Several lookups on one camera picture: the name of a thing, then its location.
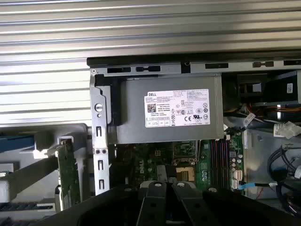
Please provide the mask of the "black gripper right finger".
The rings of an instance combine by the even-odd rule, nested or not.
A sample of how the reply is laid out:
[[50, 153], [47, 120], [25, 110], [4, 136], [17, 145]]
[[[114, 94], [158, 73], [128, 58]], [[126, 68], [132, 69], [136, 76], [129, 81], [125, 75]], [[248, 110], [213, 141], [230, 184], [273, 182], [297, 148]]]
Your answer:
[[299, 226], [301, 219], [238, 193], [200, 192], [187, 182], [172, 185], [191, 226]]

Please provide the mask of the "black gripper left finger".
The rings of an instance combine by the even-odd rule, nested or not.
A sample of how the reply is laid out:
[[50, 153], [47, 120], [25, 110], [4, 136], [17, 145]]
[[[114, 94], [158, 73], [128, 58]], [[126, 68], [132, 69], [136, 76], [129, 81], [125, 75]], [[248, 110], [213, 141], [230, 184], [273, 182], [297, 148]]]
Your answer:
[[165, 183], [145, 181], [136, 189], [121, 185], [40, 220], [38, 226], [163, 226]]

